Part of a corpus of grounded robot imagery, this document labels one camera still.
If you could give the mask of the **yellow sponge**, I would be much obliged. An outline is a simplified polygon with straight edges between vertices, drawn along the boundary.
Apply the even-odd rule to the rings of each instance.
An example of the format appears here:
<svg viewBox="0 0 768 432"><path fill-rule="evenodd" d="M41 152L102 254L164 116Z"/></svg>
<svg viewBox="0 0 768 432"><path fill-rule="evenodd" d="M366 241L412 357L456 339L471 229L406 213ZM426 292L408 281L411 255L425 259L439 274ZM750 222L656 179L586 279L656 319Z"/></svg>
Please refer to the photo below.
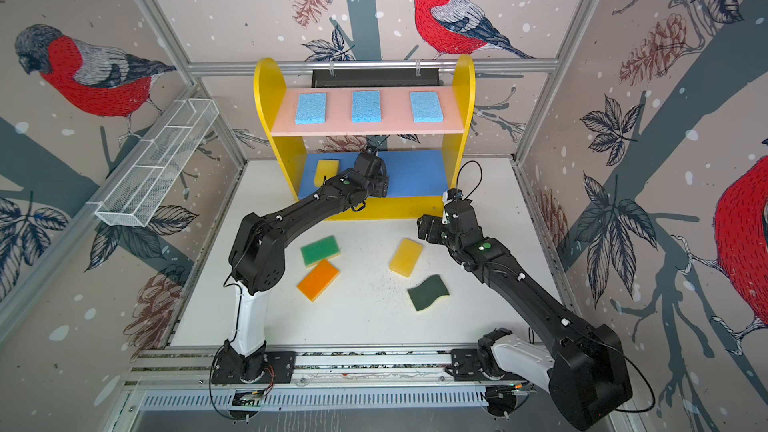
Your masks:
<svg viewBox="0 0 768 432"><path fill-rule="evenodd" d="M336 176L339 171L339 161L333 159L320 159L317 162L313 185L316 188L321 187L328 179Z"/></svg>
<svg viewBox="0 0 768 432"><path fill-rule="evenodd" d="M414 240L404 238L399 243L388 269L404 278L409 278L423 251L423 245Z"/></svg>

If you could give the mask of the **light blue sponge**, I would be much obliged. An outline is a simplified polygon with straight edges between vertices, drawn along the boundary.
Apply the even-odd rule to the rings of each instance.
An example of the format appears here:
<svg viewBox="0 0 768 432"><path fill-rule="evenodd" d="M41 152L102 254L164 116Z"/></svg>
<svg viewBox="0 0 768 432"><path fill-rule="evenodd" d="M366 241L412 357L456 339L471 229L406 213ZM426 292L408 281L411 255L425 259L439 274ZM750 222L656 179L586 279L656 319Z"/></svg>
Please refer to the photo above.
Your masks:
<svg viewBox="0 0 768 432"><path fill-rule="evenodd" d="M302 93L298 96L294 123L296 125L323 124L326 121L325 93Z"/></svg>
<svg viewBox="0 0 768 432"><path fill-rule="evenodd" d="M441 123L444 121L440 99L436 92L411 92L409 97L415 123Z"/></svg>
<svg viewBox="0 0 768 432"><path fill-rule="evenodd" d="M380 92L377 90L353 93L351 120L353 123L379 123L382 120Z"/></svg>

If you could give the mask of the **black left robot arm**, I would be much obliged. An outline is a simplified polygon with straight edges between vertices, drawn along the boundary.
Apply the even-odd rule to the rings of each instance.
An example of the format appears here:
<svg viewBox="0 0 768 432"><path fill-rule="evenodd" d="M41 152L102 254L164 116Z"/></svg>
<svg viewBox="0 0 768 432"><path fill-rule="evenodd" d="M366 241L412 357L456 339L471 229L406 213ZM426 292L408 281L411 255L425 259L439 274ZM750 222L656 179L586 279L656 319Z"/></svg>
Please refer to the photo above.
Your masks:
<svg viewBox="0 0 768 432"><path fill-rule="evenodd" d="M266 216L246 215L238 228L228 262L238 290L234 330L217 351L211 366L212 385L276 383L268 362L266 317L270 290L286 270L285 249L320 222L387 195L385 162L361 152L354 165L325 179L312 194Z"/></svg>

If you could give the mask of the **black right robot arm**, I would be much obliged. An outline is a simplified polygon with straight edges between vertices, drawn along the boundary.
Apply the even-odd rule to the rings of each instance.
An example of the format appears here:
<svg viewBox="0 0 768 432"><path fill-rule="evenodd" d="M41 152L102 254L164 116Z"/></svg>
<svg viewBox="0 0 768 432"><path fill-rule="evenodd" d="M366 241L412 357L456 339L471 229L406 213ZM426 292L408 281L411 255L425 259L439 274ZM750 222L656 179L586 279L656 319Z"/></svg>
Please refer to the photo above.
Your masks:
<svg viewBox="0 0 768 432"><path fill-rule="evenodd" d="M592 326L540 286L498 239L486 236L470 200L450 190L441 216L417 221L420 239L447 248L451 258L504 298L543 345L535 347L507 330L479 341L489 376L518 375L549 393L574 428L586 431L633 396L618 335Z"/></svg>

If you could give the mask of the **yellow shelf unit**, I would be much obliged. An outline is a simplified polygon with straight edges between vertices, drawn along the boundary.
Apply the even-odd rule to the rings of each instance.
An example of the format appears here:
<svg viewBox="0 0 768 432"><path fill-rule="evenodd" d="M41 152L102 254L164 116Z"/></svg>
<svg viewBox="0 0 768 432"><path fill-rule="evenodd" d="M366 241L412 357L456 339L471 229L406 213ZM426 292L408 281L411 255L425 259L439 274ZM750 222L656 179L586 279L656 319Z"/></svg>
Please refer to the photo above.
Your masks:
<svg viewBox="0 0 768 432"><path fill-rule="evenodd" d="M381 157L390 177L388 195L370 198L360 212L347 211L338 220L415 219L442 211L442 194L454 187L474 113L476 97L475 67L468 55L460 56L449 86L370 88L380 92L382 120L356 124L351 120L352 88L323 88L327 95L326 121L323 124L294 123L298 96L302 88L290 88L278 63L266 58L255 67L254 101L260 121L295 200L315 192L313 177L320 159L339 161L339 168L353 166L356 156L346 153L310 153L305 138L355 138L364 136L436 135L439 149L383 151ZM415 123L411 92L438 94L444 121Z"/></svg>

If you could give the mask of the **black bar behind shelf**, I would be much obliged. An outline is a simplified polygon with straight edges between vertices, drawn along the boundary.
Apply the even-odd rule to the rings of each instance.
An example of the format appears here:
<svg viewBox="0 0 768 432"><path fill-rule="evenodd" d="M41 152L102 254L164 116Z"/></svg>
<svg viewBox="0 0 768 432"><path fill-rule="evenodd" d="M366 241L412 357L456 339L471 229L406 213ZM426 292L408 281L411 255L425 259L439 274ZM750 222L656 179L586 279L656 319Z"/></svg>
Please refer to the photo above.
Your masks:
<svg viewBox="0 0 768 432"><path fill-rule="evenodd" d="M312 88L436 87L442 82L438 69L316 70Z"/></svg>

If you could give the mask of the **dark green wavy scourer right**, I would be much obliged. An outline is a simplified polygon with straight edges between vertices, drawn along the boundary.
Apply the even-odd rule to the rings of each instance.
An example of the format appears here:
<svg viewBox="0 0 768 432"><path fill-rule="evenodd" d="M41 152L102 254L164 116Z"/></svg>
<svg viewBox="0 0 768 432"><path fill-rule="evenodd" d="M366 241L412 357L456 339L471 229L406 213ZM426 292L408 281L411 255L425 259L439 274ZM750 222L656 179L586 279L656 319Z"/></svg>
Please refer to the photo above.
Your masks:
<svg viewBox="0 0 768 432"><path fill-rule="evenodd" d="M448 288L439 275L431 275L421 284L407 290L409 299L417 312L432 306L441 297L450 295Z"/></svg>

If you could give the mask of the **green topped sponge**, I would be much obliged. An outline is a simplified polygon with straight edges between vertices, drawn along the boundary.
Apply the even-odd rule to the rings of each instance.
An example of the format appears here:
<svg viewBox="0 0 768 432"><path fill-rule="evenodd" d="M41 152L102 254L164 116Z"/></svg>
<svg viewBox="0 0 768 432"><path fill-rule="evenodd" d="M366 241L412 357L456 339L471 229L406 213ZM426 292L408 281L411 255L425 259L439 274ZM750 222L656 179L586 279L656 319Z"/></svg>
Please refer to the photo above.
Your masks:
<svg viewBox="0 0 768 432"><path fill-rule="evenodd" d="M302 260L307 268L319 264L323 260L337 257L341 253L336 237L324 237L300 248Z"/></svg>

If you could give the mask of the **orange topped sponge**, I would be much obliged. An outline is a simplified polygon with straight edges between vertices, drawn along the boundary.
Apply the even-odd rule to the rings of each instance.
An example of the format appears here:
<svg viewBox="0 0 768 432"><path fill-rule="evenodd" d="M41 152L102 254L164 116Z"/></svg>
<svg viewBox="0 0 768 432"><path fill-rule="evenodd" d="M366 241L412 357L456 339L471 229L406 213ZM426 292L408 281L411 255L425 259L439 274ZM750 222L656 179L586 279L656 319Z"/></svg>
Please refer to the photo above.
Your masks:
<svg viewBox="0 0 768 432"><path fill-rule="evenodd" d="M327 259L323 259L298 283L297 289L310 302L314 302L337 278L339 273L337 267Z"/></svg>

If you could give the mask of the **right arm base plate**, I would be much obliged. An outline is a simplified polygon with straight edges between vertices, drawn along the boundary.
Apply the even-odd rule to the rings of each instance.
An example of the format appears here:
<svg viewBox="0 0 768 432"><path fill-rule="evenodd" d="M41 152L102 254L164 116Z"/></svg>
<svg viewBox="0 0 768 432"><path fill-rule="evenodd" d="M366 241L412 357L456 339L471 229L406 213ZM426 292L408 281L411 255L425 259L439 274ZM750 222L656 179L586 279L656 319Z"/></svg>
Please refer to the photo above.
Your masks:
<svg viewBox="0 0 768 432"><path fill-rule="evenodd" d="M489 374L474 348L454 348L449 355L449 363L444 371L457 382L528 383L528 380L510 372Z"/></svg>

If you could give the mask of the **aluminium front rail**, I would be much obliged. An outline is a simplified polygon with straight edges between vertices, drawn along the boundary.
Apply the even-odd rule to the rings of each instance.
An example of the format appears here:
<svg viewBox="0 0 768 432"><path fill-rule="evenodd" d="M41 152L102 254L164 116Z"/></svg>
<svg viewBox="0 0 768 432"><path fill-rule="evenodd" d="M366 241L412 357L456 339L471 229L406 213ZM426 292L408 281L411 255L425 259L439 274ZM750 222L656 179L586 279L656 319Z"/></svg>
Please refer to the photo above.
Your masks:
<svg viewBox="0 0 768 432"><path fill-rule="evenodd" d="M462 348L474 348L483 366L487 357L477 344ZM450 350L431 347L405 348L342 348L342 349L276 349L267 351L292 351L296 353L294 371L288 384L269 384L278 387L399 387L399 386L515 386L526 389L537 387L528 381L522 383L457 382L444 367L449 363ZM160 386L181 388L255 387L268 385L212 385L209 383L215 350L167 350L141 354L125 381L138 387Z"/></svg>

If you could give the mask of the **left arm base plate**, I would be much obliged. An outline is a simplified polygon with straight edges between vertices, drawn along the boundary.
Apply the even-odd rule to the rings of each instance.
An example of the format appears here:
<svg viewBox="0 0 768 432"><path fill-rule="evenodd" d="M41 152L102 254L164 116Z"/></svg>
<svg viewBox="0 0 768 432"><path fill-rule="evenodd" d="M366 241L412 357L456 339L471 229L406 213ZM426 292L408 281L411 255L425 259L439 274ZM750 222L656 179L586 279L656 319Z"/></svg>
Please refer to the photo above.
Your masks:
<svg viewBox="0 0 768 432"><path fill-rule="evenodd" d="M212 385L288 384L294 371L296 353L267 351L260 357L243 360L234 350L219 352L212 367Z"/></svg>

